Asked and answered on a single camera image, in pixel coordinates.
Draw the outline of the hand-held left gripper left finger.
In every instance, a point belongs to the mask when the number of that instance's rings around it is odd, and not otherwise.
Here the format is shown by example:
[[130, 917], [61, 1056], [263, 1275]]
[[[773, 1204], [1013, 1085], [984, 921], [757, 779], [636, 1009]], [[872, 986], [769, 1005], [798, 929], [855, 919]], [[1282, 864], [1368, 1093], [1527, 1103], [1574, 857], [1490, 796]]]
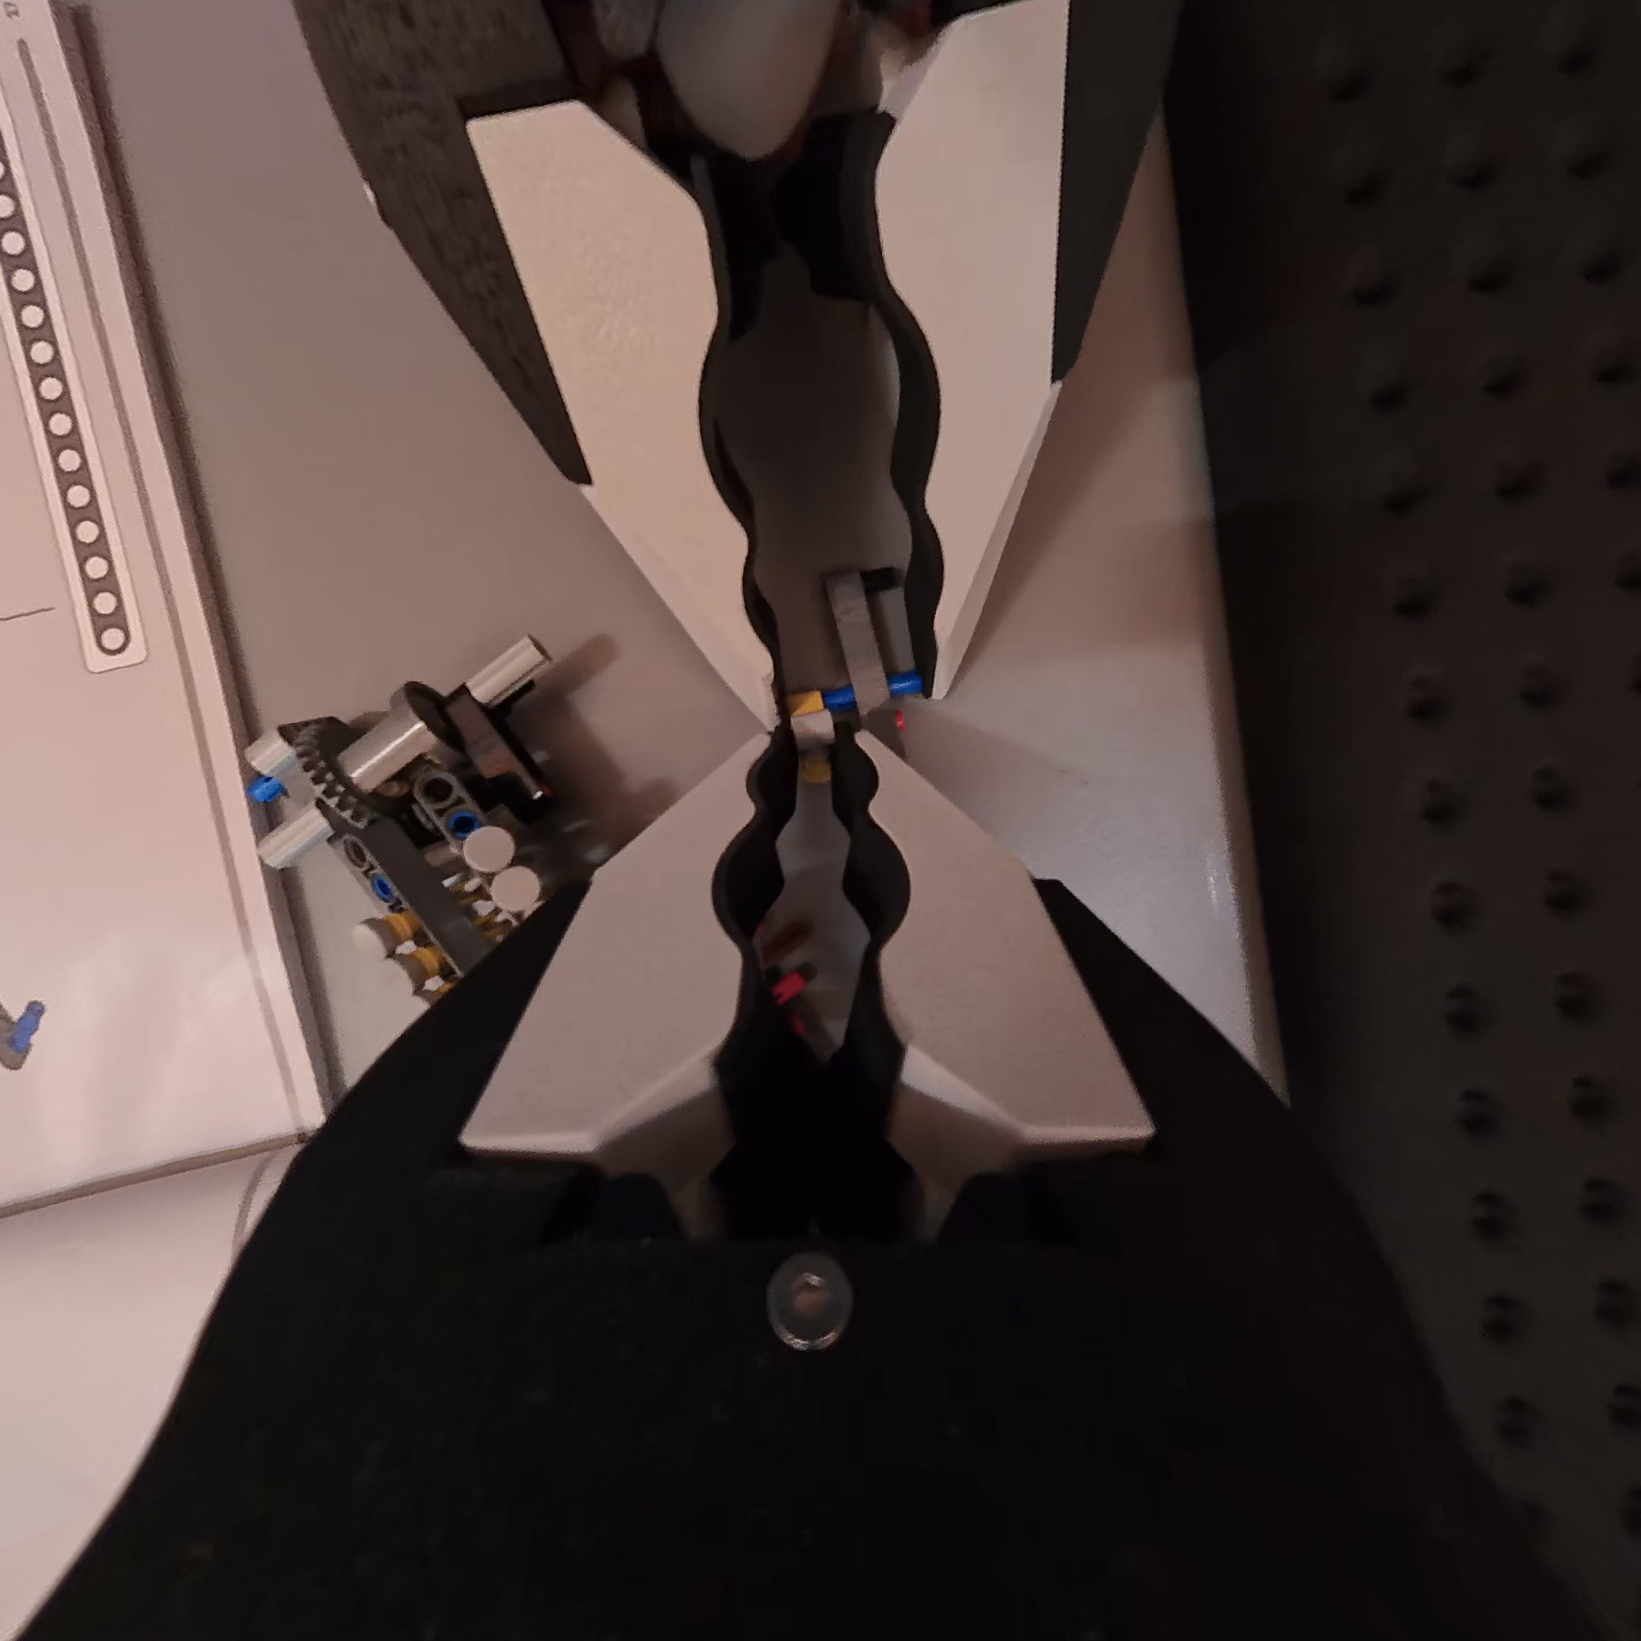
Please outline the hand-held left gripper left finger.
[[818, 1072], [757, 945], [786, 886], [790, 728], [755, 734], [591, 880], [462, 1132], [481, 1158], [648, 1175], [726, 1230], [816, 1216]]

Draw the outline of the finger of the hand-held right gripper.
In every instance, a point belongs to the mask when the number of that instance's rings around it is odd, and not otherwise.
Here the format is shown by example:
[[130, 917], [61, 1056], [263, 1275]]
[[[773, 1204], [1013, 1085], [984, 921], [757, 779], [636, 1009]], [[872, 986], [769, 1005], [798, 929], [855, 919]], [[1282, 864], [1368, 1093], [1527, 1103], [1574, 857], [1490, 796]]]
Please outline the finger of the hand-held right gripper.
[[472, 116], [480, 161], [589, 478], [591, 505], [753, 716], [778, 718], [747, 607], [749, 527], [712, 472], [722, 296], [696, 194], [597, 108]]
[[968, 13], [886, 85], [878, 165], [890, 280], [931, 345], [925, 489], [943, 548], [937, 698], [950, 693], [1060, 398], [1054, 317], [1071, 5]]

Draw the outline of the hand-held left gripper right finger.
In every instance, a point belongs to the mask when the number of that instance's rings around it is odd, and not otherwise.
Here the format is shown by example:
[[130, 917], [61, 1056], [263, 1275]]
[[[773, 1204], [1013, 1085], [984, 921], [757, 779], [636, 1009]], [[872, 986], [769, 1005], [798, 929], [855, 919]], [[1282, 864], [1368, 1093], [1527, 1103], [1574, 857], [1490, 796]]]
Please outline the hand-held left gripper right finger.
[[1157, 1124], [1034, 874], [878, 736], [833, 751], [868, 929], [847, 1046], [919, 1232], [976, 1177], [1144, 1150]]

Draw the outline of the toy car chassis assembly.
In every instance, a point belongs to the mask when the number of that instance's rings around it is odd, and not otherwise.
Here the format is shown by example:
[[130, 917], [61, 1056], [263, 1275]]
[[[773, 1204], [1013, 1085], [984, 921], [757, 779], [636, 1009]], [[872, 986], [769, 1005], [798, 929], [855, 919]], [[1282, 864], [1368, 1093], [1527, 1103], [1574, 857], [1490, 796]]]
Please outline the toy car chassis assembly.
[[[345, 857], [376, 904], [362, 931], [435, 1007], [411, 1040], [439, 1038], [468, 1068], [483, 1044], [509, 1044], [589, 880], [616, 855], [593, 863], [546, 757], [513, 722], [548, 669], [546, 650], [524, 638], [452, 691], [405, 683], [368, 728], [298, 720], [247, 749], [253, 798], [300, 786], [313, 796], [261, 839], [265, 864], [286, 870], [317, 845]], [[771, 993], [806, 1042], [792, 980], [761, 931], [757, 945]]]

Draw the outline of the dark grey long toy beam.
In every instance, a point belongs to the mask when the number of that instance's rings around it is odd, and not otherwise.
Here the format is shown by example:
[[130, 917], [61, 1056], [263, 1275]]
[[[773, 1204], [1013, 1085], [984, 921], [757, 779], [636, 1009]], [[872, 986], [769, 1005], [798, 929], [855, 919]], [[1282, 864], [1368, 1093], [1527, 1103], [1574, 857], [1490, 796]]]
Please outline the dark grey long toy beam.
[[849, 671], [847, 685], [821, 691], [831, 714], [864, 714], [927, 691], [919, 669], [888, 669], [884, 661], [874, 597], [892, 589], [898, 589], [898, 571], [892, 568], [839, 569], [827, 575], [827, 601]]

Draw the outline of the grey building instruction booklet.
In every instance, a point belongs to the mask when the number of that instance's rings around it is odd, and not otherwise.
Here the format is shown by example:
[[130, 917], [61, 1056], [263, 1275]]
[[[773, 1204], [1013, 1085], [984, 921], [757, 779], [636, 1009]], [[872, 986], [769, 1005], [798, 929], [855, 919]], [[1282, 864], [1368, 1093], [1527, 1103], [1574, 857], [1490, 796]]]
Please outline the grey building instruction booklet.
[[323, 1118], [200, 554], [67, 3], [5, 3], [5, 1210]]

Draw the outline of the black perforated panel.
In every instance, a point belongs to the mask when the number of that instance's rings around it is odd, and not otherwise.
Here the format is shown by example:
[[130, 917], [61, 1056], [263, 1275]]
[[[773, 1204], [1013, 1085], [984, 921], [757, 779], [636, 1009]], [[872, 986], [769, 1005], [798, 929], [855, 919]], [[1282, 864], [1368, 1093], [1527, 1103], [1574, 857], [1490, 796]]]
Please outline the black perforated panel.
[[1165, 91], [1286, 1085], [1638, 1636], [1638, 3], [1185, 3]]

